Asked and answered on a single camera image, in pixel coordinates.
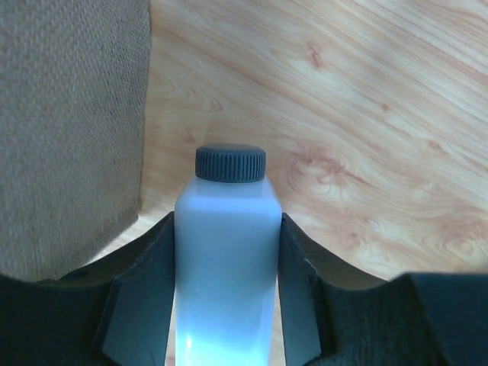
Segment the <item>beige canvas bag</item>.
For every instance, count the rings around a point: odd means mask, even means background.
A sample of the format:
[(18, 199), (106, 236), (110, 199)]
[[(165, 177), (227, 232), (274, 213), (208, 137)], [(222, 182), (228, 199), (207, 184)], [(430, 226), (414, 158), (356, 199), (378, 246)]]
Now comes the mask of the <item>beige canvas bag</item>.
[(135, 219), (147, 1), (1, 3), (1, 272), (87, 262)]

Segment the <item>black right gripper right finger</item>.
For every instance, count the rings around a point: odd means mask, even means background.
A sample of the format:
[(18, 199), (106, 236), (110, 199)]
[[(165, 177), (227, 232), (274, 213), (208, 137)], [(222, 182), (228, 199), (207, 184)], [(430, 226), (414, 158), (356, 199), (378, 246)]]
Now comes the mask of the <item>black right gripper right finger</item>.
[(485, 365), (487, 276), (385, 281), (281, 221), (278, 287), (288, 365)]

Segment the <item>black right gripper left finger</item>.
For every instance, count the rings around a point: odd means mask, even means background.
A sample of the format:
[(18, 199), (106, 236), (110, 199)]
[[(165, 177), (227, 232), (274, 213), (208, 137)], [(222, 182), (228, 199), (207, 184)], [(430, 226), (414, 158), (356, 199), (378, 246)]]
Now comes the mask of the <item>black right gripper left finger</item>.
[(3, 365), (162, 365), (175, 291), (174, 217), (60, 279), (1, 278)]

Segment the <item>white bottle grey cap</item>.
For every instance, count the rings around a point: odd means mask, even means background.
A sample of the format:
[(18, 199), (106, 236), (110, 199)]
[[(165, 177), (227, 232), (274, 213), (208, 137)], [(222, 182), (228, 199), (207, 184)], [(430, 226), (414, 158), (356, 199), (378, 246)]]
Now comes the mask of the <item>white bottle grey cap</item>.
[(175, 362), (269, 362), (282, 209), (257, 146), (197, 148), (175, 202)]

